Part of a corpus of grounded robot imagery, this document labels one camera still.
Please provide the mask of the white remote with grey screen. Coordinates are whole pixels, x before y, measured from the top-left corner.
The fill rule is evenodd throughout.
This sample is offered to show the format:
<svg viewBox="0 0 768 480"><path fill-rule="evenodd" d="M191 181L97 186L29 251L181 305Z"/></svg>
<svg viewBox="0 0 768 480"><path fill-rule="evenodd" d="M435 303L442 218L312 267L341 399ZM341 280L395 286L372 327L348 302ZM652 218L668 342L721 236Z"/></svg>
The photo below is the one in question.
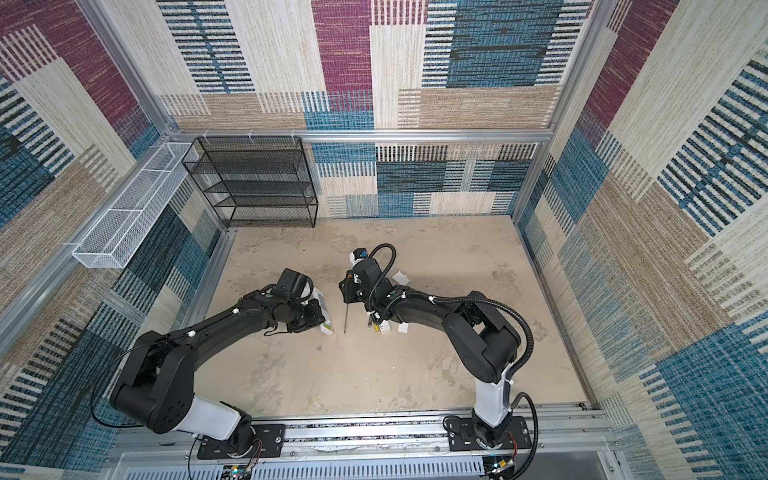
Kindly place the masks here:
<svg viewBox="0 0 768 480"><path fill-rule="evenodd" d="M330 318L329 312L327 310L327 304L326 304L326 300L325 300L324 294L323 294L323 298L318 303L319 303L321 314L322 314L322 318L323 318L323 321L319 324L318 329L323 334L332 335L334 333L334 329L333 329L333 325L332 325L332 322L331 322L331 318Z"/></svg>

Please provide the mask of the small white battery cover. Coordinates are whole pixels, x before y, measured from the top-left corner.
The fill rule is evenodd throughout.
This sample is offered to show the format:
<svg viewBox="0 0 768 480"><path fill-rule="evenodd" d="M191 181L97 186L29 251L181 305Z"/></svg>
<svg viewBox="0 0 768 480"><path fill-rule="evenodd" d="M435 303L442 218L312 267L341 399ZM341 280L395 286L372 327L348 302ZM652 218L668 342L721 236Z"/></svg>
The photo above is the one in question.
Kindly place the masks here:
<svg viewBox="0 0 768 480"><path fill-rule="evenodd" d="M399 285L408 286L411 282L410 278L401 271L396 272L392 279Z"/></svg>

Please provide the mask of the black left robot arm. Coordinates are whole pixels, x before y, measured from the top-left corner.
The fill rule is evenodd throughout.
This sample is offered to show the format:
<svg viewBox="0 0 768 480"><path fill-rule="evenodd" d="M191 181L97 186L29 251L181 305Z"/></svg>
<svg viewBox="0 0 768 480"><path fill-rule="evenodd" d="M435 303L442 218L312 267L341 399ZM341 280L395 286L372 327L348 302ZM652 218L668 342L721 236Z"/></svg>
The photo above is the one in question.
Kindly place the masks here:
<svg viewBox="0 0 768 480"><path fill-rule="evenodd" d="M281 324L288 333L302 333L322 324L325 318L313 293L309 277L286 269L277 283L245 294L197 324L141 335L115 382L111 406L156 434L182 431L228 440L247 432L247 414L195 393L195 373L251 334Z"/></svg>

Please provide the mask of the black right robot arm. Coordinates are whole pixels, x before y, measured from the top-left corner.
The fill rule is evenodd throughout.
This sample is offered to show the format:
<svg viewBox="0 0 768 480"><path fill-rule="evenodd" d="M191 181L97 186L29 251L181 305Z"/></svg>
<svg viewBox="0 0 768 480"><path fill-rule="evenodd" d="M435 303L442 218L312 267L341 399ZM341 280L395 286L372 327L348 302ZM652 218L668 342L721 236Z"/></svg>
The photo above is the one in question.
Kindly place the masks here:
<svg viewBox="0 0 768 480"><path fill-rule="evenodd" d="M363 304L378 326L393 321L443 332L476 381L472 428L478 445L502 445L512 421L513 376L529 361L534 346L530 326L517 311L478 291L440 297L393 283L372 257L357 261L339 289L346 304Z"/></svg>

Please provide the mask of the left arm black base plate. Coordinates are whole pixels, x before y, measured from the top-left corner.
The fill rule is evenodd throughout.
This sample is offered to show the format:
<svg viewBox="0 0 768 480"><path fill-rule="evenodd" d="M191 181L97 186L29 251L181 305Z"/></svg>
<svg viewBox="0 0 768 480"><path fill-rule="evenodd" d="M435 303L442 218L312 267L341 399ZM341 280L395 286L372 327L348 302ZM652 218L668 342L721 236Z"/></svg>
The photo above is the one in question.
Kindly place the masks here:
<svg viewBox="0 0 768 480"><path fill-rule="evenodd" d="M281 455L286 425L256 424L238 427L225 440L204 436L195 457L198 460L256 460Z"/></svg>

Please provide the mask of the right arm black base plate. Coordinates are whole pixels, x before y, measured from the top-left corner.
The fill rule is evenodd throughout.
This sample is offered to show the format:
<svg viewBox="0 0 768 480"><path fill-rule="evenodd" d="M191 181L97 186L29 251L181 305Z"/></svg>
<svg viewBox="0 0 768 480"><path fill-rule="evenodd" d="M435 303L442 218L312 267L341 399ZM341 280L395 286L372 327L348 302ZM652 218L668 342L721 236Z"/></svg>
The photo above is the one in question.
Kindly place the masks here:
<svg viewBox="0 0 768 480"><path fill-rule="evenodd" d="M448 434L451 451L520 450L533 446L533 429L522 416L508 415L496 427L479 418L446 415L442 426Z"/></svg>

